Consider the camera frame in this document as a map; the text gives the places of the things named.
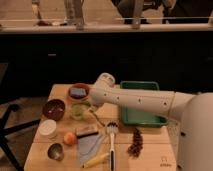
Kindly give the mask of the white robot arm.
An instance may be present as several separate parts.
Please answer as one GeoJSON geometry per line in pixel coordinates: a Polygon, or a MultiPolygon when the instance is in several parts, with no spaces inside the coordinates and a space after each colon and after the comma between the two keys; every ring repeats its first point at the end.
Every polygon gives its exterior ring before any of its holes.
{"type": "Polygon", "coordinates": [[[89,101],[95,111],[110,103],[178,121],[178,171],[213,171],[213,92],[121,89],[111,74],[102,73],[89,90],[89,101]]]}

